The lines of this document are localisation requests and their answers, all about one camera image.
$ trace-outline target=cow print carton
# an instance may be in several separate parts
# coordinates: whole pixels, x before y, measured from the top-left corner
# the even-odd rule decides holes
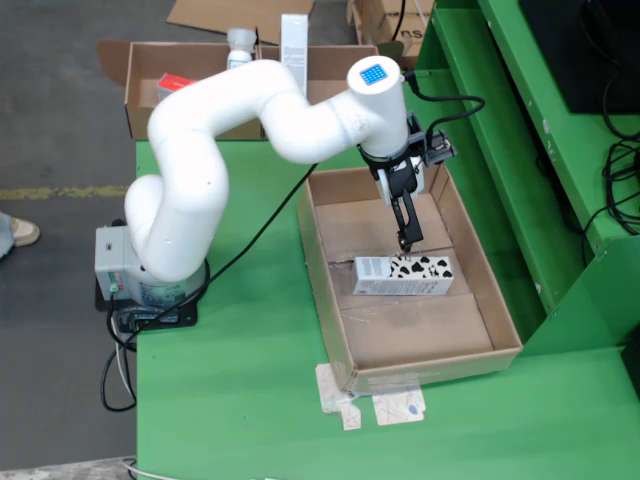
[[[356,257],[354,295],[444,295],[453,282],[449,257]]]

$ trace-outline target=open cardboard box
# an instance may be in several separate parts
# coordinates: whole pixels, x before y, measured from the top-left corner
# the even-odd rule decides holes
[[[147,123],[158,105],[157,84],[162,75],[173,73],[201,80],[226,70],[229,46],[223,43],[158,43],[100,40],[98,57],[104,73],[125,87],[125,111],[131,137],[147,139]],[[307,97],[312,105],[347,89],[351,66],[371,55],[373,45],[309,47]],[[280,47],[258,44],[255,58],[280,60]],[[258,119],[222,135],[218,140],[261,140],[264,132]]]
[[[331,366],[343,391],[374,393],[503,369],[522,350],[500,288],[444,166],[414,201],[424,240],[413,255],[448,256],[443,296],[354,296],[356,256],[398,251],[394,215],[367,168],[314,173],[300,232]]]
[[[124,105],[131,137],[147,139],[147,123],[160,103],[157,85],[165,73],[202,80],[227,69],[229,46],[223,43],[123,42],[97,44],[103,72],[125,87]],[[262,127],[251,120],[217,137],[219,140],[260,140]]]
[[[230,28],[257,28],[260,39],[280,43],[283,13],[309,15],[313,0],[176,0],[167,22],[227,32]]]
[[[280,61],[280,47],[259,45],[259,56]],[[378,55],[374,45],[309,47],[307,99],[320,103],[347,89],[347,73],[358,60]]]

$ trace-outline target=blue square marker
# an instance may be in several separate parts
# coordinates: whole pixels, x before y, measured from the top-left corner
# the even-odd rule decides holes
[[[367,85],[373,85],[376,82],[379,82],[383,78],[387,78],[387,72],[385,72],[380,64],[376,64],[373,67],[369,67],[366,70],[360,72],[364,83]]]

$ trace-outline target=red object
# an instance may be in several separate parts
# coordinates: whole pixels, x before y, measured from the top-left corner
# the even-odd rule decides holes
[[[175,92],[176,90],[180,90],[187,85],[191,85],[192,83],[196,83],[193,80],[189,80],[188,78],[179,77],[178,75],[172,75],[171,73],[165,73],[160,82],[158,83],[158,87],[166,88],[167,90],[171,90]]]

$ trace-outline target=paper label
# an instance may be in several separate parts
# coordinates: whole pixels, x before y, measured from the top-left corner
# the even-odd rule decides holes
[[[421,422],[427,407],[422,389],[406,387],[397,392],[372,395],[378,425]]]
[[[322,411],[327,414],[339,413],[342,417],[342,427],[345,430],[360,428],[362,426],[360,409],[351,404],[351,400],[356,397],[338,389],[331,364],[316,365],[316,380],[318,381]]]
[[[140,282],[140,294],[145,305],[169,306],[187,296],[186,280],[166,285],[148,285]]]

